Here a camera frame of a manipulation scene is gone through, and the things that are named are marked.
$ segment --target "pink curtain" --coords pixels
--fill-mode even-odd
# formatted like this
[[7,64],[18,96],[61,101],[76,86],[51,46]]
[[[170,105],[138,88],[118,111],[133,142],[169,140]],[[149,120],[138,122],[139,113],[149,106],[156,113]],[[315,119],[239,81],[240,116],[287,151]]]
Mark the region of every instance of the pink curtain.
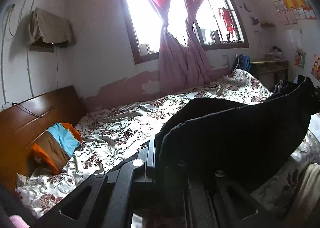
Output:
[[195,33],[193,32],[193,24],[196,19],[196,13],[202,4],[203,0],[184,0],[188,11],[186,19],[186,29],[188,36],[187,43],[187,86],[193,87],[204,85],[210,82],[209,72],[211,66],[207,56],[199,43]]
[[188,69],[183,46],[167,31],[171,0],[149,0],[163,21],[160,35],[159,73],[161,90],[173,93],[186,87]]

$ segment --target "wooden desk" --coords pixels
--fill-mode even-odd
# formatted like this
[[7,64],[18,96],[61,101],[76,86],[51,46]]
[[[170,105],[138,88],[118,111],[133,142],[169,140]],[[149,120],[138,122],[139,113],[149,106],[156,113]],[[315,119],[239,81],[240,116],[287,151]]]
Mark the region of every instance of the wooden desk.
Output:
[[250,73],[257,79],[263,74],[273,73],[275,85],[279,82],[278,72],[285,72],[285,79],[288,79],[288,61],[287,60],[266,60],[251,62]]

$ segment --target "beige cloth cover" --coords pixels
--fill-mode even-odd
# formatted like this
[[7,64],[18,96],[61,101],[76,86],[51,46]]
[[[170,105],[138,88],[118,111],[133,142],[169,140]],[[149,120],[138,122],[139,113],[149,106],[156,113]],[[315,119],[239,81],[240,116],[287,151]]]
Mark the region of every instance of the beige cloth cover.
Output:
[[31,45],[42,38],[44,43],[64,43],[76,44],[75,34],[67,19],[60,18],[46,10],[36,8],[32,12],[29,23],[28,45]]
[[305,227],[306,220],[320,197],[320,166],[308,166],[301,187],[284,224],[286,227]]

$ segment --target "headboard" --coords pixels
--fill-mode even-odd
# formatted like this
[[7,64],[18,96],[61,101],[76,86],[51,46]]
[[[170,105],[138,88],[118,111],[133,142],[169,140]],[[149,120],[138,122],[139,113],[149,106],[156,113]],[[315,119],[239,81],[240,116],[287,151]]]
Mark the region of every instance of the headboard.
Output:
[[13,191],[16,173],[30,176],[35,169],[29,159],[31,144],[52,124],[61,121],[74,126],[85,114],[73,86],[47,92],[0,112],[0,183]]

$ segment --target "window sill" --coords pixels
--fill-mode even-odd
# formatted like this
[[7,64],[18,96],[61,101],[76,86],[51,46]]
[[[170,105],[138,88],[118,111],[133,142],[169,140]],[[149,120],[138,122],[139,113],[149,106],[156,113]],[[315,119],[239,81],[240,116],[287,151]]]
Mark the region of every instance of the window sill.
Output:
[[202,45],[205,51],[219,50],[219,49],[235,49],[235,48],[249,48],[249,43],[217,43]]
[[144,62],[159,59],[159,53],[155,52],[155,53],[151,53],[151,54],[147,54],[147,55],[138,54],[138,55],[134,55],[133,58],[134,58],[135,64],[141,64]]

